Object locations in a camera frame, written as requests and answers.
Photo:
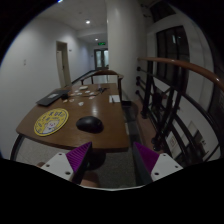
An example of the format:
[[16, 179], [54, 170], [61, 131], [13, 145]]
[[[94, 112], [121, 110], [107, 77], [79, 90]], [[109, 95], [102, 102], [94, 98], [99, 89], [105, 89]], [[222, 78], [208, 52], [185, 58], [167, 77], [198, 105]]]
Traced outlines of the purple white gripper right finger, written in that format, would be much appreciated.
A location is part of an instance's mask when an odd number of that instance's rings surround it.
[[182, 169], [167, 153], [158, 154], [140, 143], [133, 143], [137, 170], [143, 183], [151, 183]]

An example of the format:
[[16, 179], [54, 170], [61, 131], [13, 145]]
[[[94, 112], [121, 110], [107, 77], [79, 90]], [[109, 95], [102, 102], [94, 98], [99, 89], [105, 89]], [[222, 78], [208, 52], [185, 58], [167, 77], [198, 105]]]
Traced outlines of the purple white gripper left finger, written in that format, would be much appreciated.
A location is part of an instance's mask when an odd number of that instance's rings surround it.
[[80, 183], [87, 169], [92, 143], [85, 143], [68, 153], [59, 152], [42, 169], [73, 183]]

